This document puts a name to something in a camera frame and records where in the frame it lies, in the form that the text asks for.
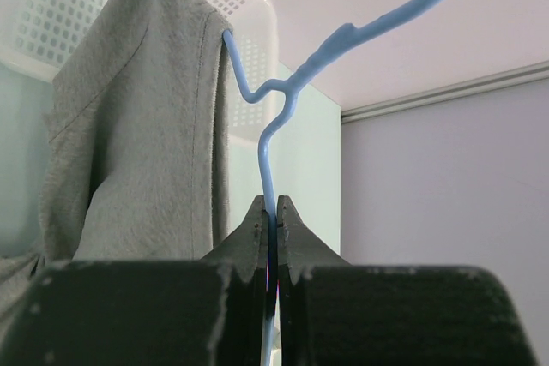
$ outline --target white plastic basket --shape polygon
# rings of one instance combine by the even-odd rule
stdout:
[[[275,75],[278,60],[275,11],[268,0],[209,0],[233,25],[252,90]],[[0,63],[51,81],[80,43],[106,0],[0,0]],[[248,105],[234,76],[229,134],[255,142],[275,114],[275,97]]]

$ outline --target wire hanger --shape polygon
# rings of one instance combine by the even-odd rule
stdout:
[[[441,0],[410,0],[401,7],[392,10],[375,21],[363,27],[345,23],[333,32],[320,47],[303,63],[293,75],[286,80],[269,79],[254,93],[248,86],[244,68],[238,54],[238,48],[229,30],[223,33],[226,48],[229,51],[238,88],[244,100],[255,104],[262,100],[270,91],[276,90],[286,95],[286,101],[281,113],[265,128],[259,139],[257,151],[259,170],[262,179],[265,209],[268,213],[268,286],[266,302],[265,340],[263,348],[268,351],[264,355],[265,364],[269,362],[272,347],[272,328],[275,318],[276,289],[278,285],[278,256],[276,241],[276,198],[270,164],[268,162],[268,144],[276,133],[295,112],[299,92],[326,66],[358,45],[374,39],[416,17],[424,14]]]

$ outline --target gray hoodie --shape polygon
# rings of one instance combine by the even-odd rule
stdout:
[[[206,0],[109,0],[54,80],[40,242],[0,259],[0,341],[66,259],[198,259],[227,233],[221,34]]]

